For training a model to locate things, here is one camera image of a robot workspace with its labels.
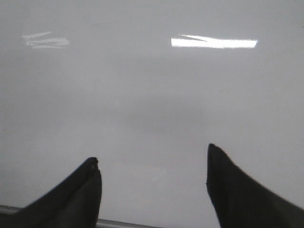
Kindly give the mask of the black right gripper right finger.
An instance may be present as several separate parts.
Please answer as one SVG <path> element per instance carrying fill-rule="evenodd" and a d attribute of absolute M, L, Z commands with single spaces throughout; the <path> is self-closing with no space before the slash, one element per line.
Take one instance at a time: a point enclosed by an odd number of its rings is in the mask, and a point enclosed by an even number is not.
<path fill-rule="evenodd" d="M 302 228 L 303 208 L 283 199 L 209 144 L 207 191 L 222 228 Z"/>

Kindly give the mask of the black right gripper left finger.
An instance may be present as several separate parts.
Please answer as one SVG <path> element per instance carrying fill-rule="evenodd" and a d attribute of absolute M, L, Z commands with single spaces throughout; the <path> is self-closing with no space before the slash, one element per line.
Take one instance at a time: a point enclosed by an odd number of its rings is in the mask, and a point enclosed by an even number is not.
<path fill-rule="evenodd" d="M 2 228 L 94 228 L 102 198 L 95 157 L 87 158 L 41 198 L 0 220 Z"/>

